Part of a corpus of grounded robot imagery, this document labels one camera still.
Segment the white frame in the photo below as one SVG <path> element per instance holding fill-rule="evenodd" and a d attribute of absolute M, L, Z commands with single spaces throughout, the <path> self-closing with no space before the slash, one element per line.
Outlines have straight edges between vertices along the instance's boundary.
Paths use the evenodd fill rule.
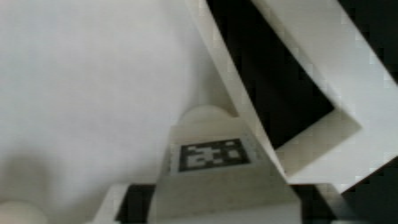
<path fill-rule="evenodd" d="M 336 0 L 252 0 L 336 110 L 274 152 L 206 0 L 185 0 L 222 82 L 291 183 L 343 192 L 398 155 L 398 88 Z"/>

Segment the black gap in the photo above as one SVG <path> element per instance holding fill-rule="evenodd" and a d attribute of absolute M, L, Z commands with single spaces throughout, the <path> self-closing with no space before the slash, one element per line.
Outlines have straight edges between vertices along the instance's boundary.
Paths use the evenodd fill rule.
<path fill-rule="evenodd" d="M 208 0 L 274 148 L 334 107 L 249 0 Z"/>
<path fill-rule="evenodd" d="M 339 3 L 398 82 L 398 1 L 339 0 Z"/>
<path fill-rule="evenodd" d="M 302 201 L 302 221 L 304 223 L 331 223 L 338 219 L 320 191 L 313 184 L 291 185 L 297 196 Z"/>
<path fill-rule="evenodd" d="M 371 224 L 398 223 L 398 158 L 345 191 L 343 197 Z"/>
<path fill-rule="evenodd" d="M 116 221 L 121 224 L 148 223 L 155 185 L 132 185 L 124 196 Z"/>

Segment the white surface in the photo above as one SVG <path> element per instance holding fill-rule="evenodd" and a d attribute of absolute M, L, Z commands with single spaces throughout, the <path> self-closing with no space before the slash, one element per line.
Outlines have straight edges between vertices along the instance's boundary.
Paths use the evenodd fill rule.
<path fill-rule="evenodd" d="M 110 185 L 155 180 L 187 109 L 233 107 L 181 1 L 0 4 L 0 200 L 84 223 Z"/>
<path fill-rule="evenodd" d="M 277 151 L 290 181 L 339 192 L 398 155 L 398 88 L 336 0 L 252 0 L 334 112 Z"/>

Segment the white block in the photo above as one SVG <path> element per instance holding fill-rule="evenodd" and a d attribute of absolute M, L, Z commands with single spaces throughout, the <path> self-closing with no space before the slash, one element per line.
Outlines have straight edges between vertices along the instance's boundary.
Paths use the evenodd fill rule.
<path fill-rule="evenodd" d="M 190 157 L 204 165 L 190 166 Z M 238 118 L 174 127 L 148 221 L 300 223 L 300 201 Z"/>

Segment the black strip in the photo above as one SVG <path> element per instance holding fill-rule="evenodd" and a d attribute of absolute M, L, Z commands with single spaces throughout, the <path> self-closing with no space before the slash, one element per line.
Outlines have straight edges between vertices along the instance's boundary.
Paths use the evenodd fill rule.
<path fill-rule="evenodd" d="M 155 185 L 132 185 L 124 196 L 116 221 L 121 224 L 148 223 L 148 212 L 155 193 Z"/>
<path fill-rule="evenodd" d="M 371 224 L 398 223 L 398 157 L 345 191 L 343 197 Z"/>
<path fill-rule="evenodd" d="M 339 3 L 398 82 L 398 1 L 339 0 Z"/>
<path fill-rule="evenodd" d="M 332 104 L 249 0 L 208 0 L 258 116 L 277 148 Z"/>
<path fill-rule="evenodd" d="M 304 223 L 331 223 L 338 219 L 315 185 L 291 185 L 302 201 Z"/>

